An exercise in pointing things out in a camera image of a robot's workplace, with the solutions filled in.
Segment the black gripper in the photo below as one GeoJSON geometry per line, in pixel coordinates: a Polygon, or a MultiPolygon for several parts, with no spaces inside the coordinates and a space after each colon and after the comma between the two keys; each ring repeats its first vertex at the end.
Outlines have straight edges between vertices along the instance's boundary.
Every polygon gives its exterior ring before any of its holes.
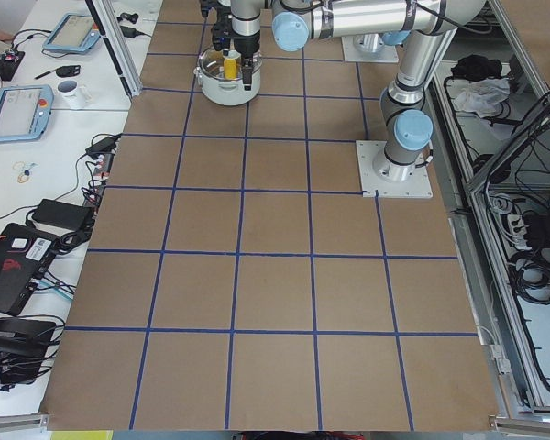
{"type": "Polygon", "coordinates": [[[236,34],[236,51],[241,55],[241,74],[243,87],[245,90],[252,88],[252,78],[254,73],[253,56],[259,51],[260,34],[243,36],[236,34]]]}

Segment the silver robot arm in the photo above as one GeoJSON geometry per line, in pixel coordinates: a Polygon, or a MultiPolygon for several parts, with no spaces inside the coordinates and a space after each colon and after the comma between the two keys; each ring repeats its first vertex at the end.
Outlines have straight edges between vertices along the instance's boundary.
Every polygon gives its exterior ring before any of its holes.
{"type": "Polygon", "coordinates": [[[379,99],[387,142],[372,161],[383,180],[411,178],[432,132],[418,142],[400,134],[429,124],[424,92],[449,40],[482,9],[480,1],[273,1],[272,31],[281,49],[296,51],[311,39],[402,37],[404,48],[393,80],[379,99]]]}
{"type": "Polygon", "coordinates": [[[241,72],[245,91],[252,88],[254,56],[259,51],[260,14],[271,8],[268,0],[231,1],[232,40],[235,50],[241,55],[241,72]]]}

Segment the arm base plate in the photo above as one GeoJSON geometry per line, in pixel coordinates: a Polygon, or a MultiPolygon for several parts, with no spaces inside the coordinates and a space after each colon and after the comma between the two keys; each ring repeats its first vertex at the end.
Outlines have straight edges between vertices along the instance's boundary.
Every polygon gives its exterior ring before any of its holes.
{"type": "Polygon", "coordinates": [[[399,62],[395,47],[386,45],[380,34],[342,37],[342,45],[345,61],[390,64],[399,62]]]}
{"type": "Polygon", "coordinates": [[[364,197],[431,199],[433,191],[425,157],[418,154],[414,164],[396,165],[385,157],[385,141],[356,142],[361,192],[364,197]]]}

